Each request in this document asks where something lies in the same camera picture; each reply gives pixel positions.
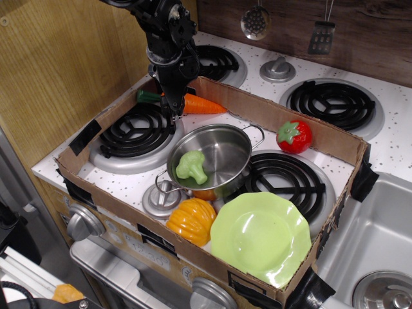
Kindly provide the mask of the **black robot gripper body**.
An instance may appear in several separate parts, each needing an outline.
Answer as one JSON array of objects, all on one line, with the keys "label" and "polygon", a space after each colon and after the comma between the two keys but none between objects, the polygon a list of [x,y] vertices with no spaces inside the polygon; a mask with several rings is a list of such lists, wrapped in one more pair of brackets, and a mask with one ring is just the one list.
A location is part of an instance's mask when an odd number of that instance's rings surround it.
[{"label": "black robot gripper body", "polygon": [[187,85],[198,77],[200,61],[194,48],[184,48],[173,59],[155,54],[149,57],[149,74],[154,77],[166,97],[182,97]]}]

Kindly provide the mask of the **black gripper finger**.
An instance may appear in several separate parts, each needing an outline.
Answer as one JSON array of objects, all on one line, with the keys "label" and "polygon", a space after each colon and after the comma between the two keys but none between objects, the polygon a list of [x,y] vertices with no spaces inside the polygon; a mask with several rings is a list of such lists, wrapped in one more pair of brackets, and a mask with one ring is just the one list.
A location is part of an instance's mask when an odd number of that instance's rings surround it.
[{"label": "black gripper finger", "polygon": [[168,98],[165,93],[160,95],[160,107],[165,118],[176,121],[181,119],[185,107],[184,96]]}]

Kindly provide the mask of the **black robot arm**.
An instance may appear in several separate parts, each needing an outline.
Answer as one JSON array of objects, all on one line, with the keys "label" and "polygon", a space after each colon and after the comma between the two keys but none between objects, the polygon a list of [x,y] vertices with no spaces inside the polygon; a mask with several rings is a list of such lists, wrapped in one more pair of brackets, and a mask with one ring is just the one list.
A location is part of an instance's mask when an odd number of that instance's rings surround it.
[{"label": "black robot arm", "polygon": [[181,1],[105,1],[135,17],[147,39],[149,74],[160,85],[164,116],[183,115],[188,85],[198,78],[196,23]]}]

